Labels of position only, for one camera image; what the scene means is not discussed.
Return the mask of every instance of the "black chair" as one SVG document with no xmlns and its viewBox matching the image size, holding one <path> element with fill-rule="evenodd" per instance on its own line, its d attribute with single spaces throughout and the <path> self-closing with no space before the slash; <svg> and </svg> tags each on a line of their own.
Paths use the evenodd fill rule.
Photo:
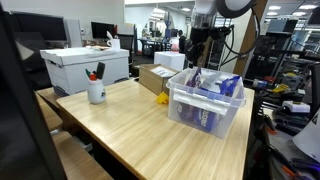
<svg viewBox="0 0 320 180">
<path fill-rule="evenodd" d="M 40 55 L 40 50 L 48 49 L 42 35 L 39 32 L 16 32 L 14 36 L 16 42 L 33 51 L 33 54 L 22 62 L 32 82 L 33 89 L 39 90 L 51 87 L 45 61 Z"/>
<path fill-rule="evenodd" d="M 129 73 L 132 73 L 132 43 L 134 35 L 127 35 L 127 34 L 118 34 L 118 38 L 120 39 L 120 48 L 129 50 Z"/>
</svg>

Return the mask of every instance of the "light wood tabletop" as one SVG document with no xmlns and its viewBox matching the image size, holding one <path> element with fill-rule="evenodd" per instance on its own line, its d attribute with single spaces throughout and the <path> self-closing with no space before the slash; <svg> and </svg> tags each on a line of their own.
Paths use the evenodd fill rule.
<svg viewBox="0 0 320 180">
<path fill-rule="evenodd" d="M 106 102 L 87 93 L 57 100 L 98 143 L 141 179 L 242 179 L 254 91 L 246 89 L 225 139 L 168 119 L 168 106 L 133 80 L 106 87 Z"/>
<path fill-rule="evenodd" d="M 112 179 L 69 133 L 59 132 L 52 138 L 69 180 Z"/>
<path fill-rule="evenodd" d="M 62 119 L 49 107 L 46 102 L 44 102 L 44 100 L 37 93 L 35 93 L 35 95 L 49 131 L 61 128 Z"/>
</svg>

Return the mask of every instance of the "brown cardboard box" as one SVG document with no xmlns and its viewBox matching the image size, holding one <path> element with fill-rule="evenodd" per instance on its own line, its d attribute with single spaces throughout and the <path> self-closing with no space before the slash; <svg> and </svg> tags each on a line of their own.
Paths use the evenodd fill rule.
<svg viewBox="0 0 320 180">
<path fill-rule="evenodd" d="M 139 82 L 150 91 L 154 92 L 156 95 L 161 94 L 162 91 L 169 95 L 169 89 L 166 87 L 166 84 L 168 82 L 168 79 L 170 79 L 171 77 L 161 77 L 151 71 L 158 66 L 162 66 L 163 68 L 176 73 L 179 72 L 161 64 L 143 64 L 140 65 Z"/>
</svg>

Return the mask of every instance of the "storage bin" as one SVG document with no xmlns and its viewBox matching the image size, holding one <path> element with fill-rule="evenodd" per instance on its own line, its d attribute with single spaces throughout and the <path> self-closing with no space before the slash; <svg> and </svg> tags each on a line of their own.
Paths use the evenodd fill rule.
<svg viewBox="0 0 320 180">
<path fill-rule="evenodd" d="M 224 138 L 239 109 L 246 103 L 242 78 L 238 80 L 232 97 L 199 88 L 186 86 L 186 82 L 195 74 L 197 68 L 185 69 L 168 80 L 170 89 L 169 119 L 184 123 L 204 132 Z M 214 70 L 201 69 L 201 79 L 210 76 L 213 84 L 236 75 Z"/>
</svg>

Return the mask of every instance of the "white pen cup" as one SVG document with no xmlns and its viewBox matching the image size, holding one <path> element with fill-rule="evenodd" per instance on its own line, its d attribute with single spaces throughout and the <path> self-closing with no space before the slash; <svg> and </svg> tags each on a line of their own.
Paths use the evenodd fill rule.
<svg viewBox="0 0 320 180">
<path fill-rule="evenodd" d="M 110 39 L 107 41 L 107 45 L 113 50 L 120 50 L 120 39 Z"/>
</svg>

